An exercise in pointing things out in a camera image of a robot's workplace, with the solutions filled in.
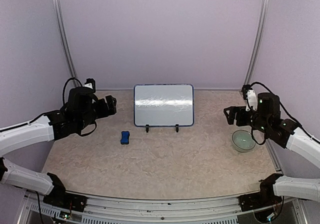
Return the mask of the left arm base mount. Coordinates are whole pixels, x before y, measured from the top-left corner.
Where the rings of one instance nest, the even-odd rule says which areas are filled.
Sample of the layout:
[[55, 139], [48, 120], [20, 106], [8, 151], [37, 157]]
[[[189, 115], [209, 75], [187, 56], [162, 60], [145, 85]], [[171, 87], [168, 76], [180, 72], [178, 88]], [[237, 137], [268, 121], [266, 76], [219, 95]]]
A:
[[62, 190], [53, 190], [50, 194], [44, 196], [43, 202], [69, 211], [84, 212], [87, 197]]

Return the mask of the blue whiteboard eraser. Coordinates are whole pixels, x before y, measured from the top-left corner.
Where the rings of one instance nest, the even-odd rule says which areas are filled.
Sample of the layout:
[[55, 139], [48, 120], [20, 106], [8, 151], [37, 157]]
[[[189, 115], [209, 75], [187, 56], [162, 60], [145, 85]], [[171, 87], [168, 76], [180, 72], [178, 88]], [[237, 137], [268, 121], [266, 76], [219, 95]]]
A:
[[121, 145], [128, 145], [130, 143], [130, 132], [129, 131], [122, 131], [121, 132]]

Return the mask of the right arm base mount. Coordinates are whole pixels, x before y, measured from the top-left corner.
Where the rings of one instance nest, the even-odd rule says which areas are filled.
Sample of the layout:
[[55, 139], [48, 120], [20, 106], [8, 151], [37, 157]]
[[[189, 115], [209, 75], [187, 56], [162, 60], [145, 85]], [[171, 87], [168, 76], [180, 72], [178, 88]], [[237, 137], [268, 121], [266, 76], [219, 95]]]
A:
[[238, 197], [242, 212], [251, 211], [281, 203], [283, 198], [276, 196], [272, 190], [261, 189], [258, 192], [240, 195]]

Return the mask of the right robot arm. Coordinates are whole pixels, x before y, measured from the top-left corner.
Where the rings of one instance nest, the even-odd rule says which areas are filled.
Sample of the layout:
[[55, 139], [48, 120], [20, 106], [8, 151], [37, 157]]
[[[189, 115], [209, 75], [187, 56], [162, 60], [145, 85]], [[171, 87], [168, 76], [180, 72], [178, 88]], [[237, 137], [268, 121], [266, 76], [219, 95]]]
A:
[[260, 183], [256, 202], [266, 206], [281, 197], [293, 197], [314, 202], [320, 201], [320, 141], [303, 130], [302, 125], [293, 118], [281, 117], [280, 98], [269, 92], [256, 94], [250, 89], [244, 95], [246, 104], [229, 106], [223, 109], [229, 125], [250, 127], [261, 132], [264, 141], [270, 140], [283, 151], [282, 157], [291, 158], [289, 164], [297, 161], [310, 171], [294, 174], [292, 169], [283, 174], [271, 174]]

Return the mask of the small blue-framed whiteboard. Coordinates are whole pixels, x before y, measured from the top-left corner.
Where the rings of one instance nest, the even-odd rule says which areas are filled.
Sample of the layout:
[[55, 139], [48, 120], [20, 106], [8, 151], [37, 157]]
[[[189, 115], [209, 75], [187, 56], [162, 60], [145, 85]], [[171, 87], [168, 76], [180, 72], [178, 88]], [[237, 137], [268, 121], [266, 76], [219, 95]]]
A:
[[194, 86], [137, 84], [133, 88], [133, 123], [136, 127], [191, 127], [195, 122]]

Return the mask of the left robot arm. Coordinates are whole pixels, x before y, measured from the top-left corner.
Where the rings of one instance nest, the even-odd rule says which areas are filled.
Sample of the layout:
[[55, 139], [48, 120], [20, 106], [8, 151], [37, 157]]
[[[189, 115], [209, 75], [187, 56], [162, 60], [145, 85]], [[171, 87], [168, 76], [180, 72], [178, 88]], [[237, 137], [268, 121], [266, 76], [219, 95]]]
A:
[[52, 173], [40, 173], [19, 166], [5, 155], [44, 142], [54, 142], [71, 134], [80, 137], [89, 125], [97, 125], [96, 120], [115, 115], [117, 100], [108, 95], [98, 98], [95, 90], [76, 87], [69, 91], [68, 100], [58, 110], [45, 112], [25, 123], [10, 126], [0, 131], [0, 182], [50, 196], [57, 205], [63, 207], [70, 202], [70, 195], [62, 181]]

